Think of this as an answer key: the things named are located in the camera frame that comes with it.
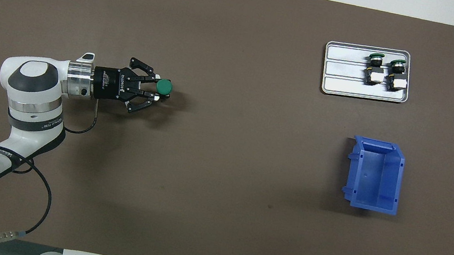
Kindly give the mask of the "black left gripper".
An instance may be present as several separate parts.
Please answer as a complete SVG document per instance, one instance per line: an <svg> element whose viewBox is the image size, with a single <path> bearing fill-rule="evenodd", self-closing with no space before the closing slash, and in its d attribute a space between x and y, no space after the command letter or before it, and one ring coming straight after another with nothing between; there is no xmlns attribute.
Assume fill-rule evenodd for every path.
<svg viewBox="0 0 454 255"><path fill-rule="evenodd" d="M154 72L154 68L137 58L130 58L129 68L95 66L92 82L93 97L124 102L129 113L136 113L158 102L161 98L159 94L142 90L137 90L132 97L125 100L123 90L125 80L139 83L158 83L161 80L161 76Z"/></svg>

